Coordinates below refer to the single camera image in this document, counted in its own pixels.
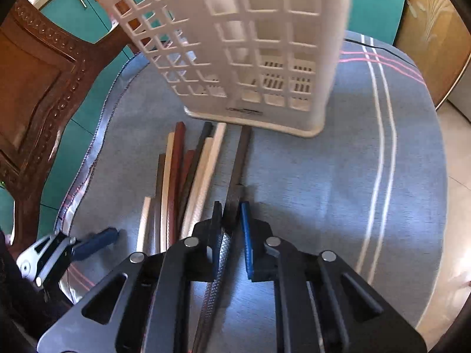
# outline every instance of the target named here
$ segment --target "floor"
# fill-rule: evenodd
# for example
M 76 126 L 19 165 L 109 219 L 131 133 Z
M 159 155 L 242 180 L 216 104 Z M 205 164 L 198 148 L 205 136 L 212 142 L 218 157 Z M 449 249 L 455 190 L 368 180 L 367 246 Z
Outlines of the floor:
M 429 349 L 471 293 L 471 124 L 448 102 L 437 113 L 447 157 L 448 216 L 439 274 L 417 326 Z

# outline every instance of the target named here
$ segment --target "silver screw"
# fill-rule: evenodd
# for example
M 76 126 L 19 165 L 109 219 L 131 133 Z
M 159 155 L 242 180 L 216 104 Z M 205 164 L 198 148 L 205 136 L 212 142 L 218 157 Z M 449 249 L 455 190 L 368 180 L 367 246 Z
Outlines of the silver screw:
M 190 238 L 186 238 L 184 243 L 187 247 L 196 247 L 199 244 L 199 239 L 195 238 L 194 236 Z
M 145 255 L 142 252 L 134 252 L 133 254 L 131 254 L 131 256 L 129 256 L 129 260 L 131 261 L 131 263 L 137 264 L 143 261 L 144 257 Z
M 337 255 L 332 251 L 324 251 L 322 252 L 321 257 L 324 261 L 332 262 L 335 261 Z
M 281 244 L 281 240 L 280 238 L 277 238 L 276 236 L 270 236 L 268 239 L 267 239 L 267 244 L 270 246 L 270 247 L 277 247 Z

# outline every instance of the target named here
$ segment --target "plastic basket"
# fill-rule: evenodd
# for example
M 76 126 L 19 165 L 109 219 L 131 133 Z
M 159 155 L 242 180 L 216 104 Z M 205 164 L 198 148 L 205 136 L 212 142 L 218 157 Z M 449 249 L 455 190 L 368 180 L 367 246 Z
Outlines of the plastic basket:
M 190 116 L 310 137 L 350 0 L 99 0 Z

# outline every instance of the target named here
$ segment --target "white stripe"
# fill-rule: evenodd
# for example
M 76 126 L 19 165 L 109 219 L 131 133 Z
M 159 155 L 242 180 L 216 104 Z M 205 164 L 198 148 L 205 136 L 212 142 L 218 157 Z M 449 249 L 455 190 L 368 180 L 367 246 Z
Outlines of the white stripe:
M 371 38 L 371 46 L 373 45 L 374 45 L 374 40 Z M 375 48 L 372 48 L 372 49 L 373 49 L 373 52 L 377 54 L 376 49 Z M 382 248 L 382 244 L 384 240 L 384 232 L 386 230 L 386 221 L 388 220 L 389 202 L 391 200 L 392 184 L 394 182 L 394 171 L 396 169 L 396 151 L 397 151 L 396 124 L 394 123 L 394 115 L 392 112 L 391 97 L 389 95 L 388 81 L 386 80 L 386 76 L 384 75 L 384 69 L 381 63 L 379 63 L 378 65 L 380 66 L 381 77 L 383 79 L 383 85 L 384 85 L 384 91 L 386 93 L 386 101 L 388 103 L 388 115 L 389 115 L 389 124 L 391 125 L 392 147 L 391 147 L 391 166 L 389 168 L 388 188 L 386 190 L 386 198 L 384 200 L 380 236 L 378 238 L 378 244 L 376 245 L 376 250 L 374 251 L 373 264 L 371 265 L 370 273 L 368 275 L 368 284 L 370 285 L 373 282 L 374 274 L 376 273 L 376 266 L 378 265 L 378 259 L 380 257 L 381 248 Z
M 364 42 L 364 35 L 361 35 L 361 42 Z M 370 56 L 367 53 L 366 47 L 363 45 L 362 46 L 363 51 L 365 53 L 366 58 L 369 60 Z M 384 165 L 384 128 L 382 124 L 382 117 L 381 117 L 381 108 L 380 108 L 380 100 L 378 96 L 378 85 L 376 84 L 376 75 L 374 73 L 373 66 L 371 62 L 368 61 L 368 67 L 370 69 L 370 74 L 371 74 L 371 82 L 373 84 L 373 95 L 374 95 L 374 105 L 376 108 L 376 120 L 378 121 L 378 131 L 379 131 L 379 137 L 380 137 L 380 154 L 379 154 L 379 160 L 378 160 L 378 171 L 376 172 L 376 180 L 374 182 L 374 187 L 373 187 L 373 194 L 371 195 L 371 203 L 370 203 L 370 213 L 368 216 L 368 225 L 366 227 L 366 234 L 363 239 L 363 245 L 361 247 L 361 252 L 360 256 L 358 258 L 358 261 L 356 263 L 356 268 L 355 271 L 356 273 L 360 273 L 361 269 L 363 267 L 364 263 L 364 257 L 366 256 L 366 251 L 368 250 L 368 246 L 370 244 L 371 240 L 371 230 L 373 229 L 373 223 L 374 223 L 374 214 L 376 212 L 376 202 L 378 200 L 378 191 L 380 188 L 380 182 L 381 182 L 381 175 L 382 175 L 382 169 Z

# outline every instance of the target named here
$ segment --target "pink stripe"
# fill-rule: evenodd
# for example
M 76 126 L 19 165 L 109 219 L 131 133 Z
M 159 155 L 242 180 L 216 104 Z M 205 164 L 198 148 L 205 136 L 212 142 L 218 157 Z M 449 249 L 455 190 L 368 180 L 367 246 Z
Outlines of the pink stripe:
M 72 270 L 69 269 L 67 270 L 67 272 L 70 273 L 70 275 L 75 279 L 75 281 L 82 285 L 82 287 L 84 287 L 87 291 L 90 291 L 90 288 L 85 285 L 77 276 L 75 276 Z
M 339 63 L 345 63 L 345 62 L 351 62 L 351 61 L 363 61 L 363 62 L 376 62 L 376 63 L 381 63 L 381 65 L 385 65 L 385 66 L 389 66 L 390 68 L 393 68 L 394 70 L 398 71 L 399 73 L 405 75 L 405 76 L 408 76 L 409 78 L 412 78 L 412 79 L 415 79 L 417 82 L 420 82 L 421 84 L 423 84 L 425 87 L 427 87 L 427 85 L 425 84 L 425 82 L 423 82 L 422 80 L 410 75 L 410 74 L 407 74 L 405 71 L 402 71 L 401 69 L 397 68 L 396 66 L 394 65 L 391 65 L 390 63 L 386 63 L 386 62 L 381 62 L 381 61 L 378 61 L 378 60 L 368 60 L 366 58 L 346 58 L 346 59 L 341 59 L 339 60 Z
M 372 55 L 373 57 L 379 57 L 379 58 L 383 58 L 385 60 L 388 60 L 388 61 L 391 61 L 391 62 L 394 62 L 398 65 L 401 65 L 403 68 L 413 72 L 415 75 L 417 75 L 418 77 L 420 77 L 421 79 L 423 79 L 422 77 L 422 74 L 420 74 L 417 70 L 414 70 L 412 68 L 409 68 L 408 66 L 404 65 L 402 62 L 399 62 L 397 60 L 393 60 L 392 58 L 388 58 L 388 57 L 385 57 L 383 55 L 380 55 L 380 54 L 375 54 L 375 53 L 365 53 L 364 51 L 342 51 L 341 52 L 342 54 L 369 54 L 369 55 Z
M 92 287 L 95 286 L 95 284 L 93 282 L 91 282 L 88 278 L 86 278 L 84 275 L 82 275 L 82 273 L 77 269 L 75 268 L 72 264 L 70 264 L 70 268 L 72 268 L 75 272 L 77 272 L 77 274 L 82 278 L 84 279 L 88 284 L 90 284 Z

